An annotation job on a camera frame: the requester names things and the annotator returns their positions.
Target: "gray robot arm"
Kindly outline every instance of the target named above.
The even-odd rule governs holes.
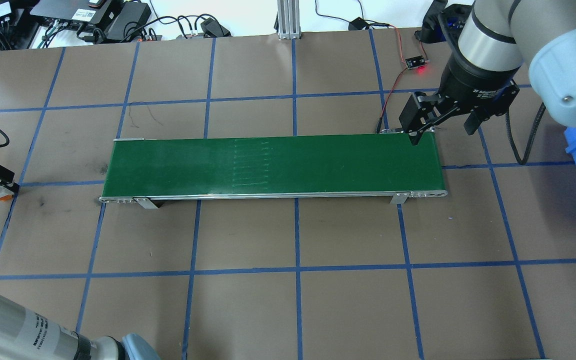
[[[576,127],[576,1],[477,0],[455,24],[468,8],[453,5],[438,16],[452,55],[439,90],[414,93],[399,117],[413,144],[452,116],[470,114],[464,127],[473,134],[505,114],[519,91],[512,78],[524,62],[551,116]]]

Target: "brown paper floor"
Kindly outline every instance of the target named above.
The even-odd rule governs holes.
[[[420,53],[413,29],[404,54]],[[433,91],[450,55],[388,107]],[[164,360],[576,360],[576,168],[546,114],[529,166],[502,118],[437,129],[450,195],[102,205],[115,137],[370,133],[400,71],[393,30],[0,52],[0,294]],[[522,68],[525,144],[540,100]]]

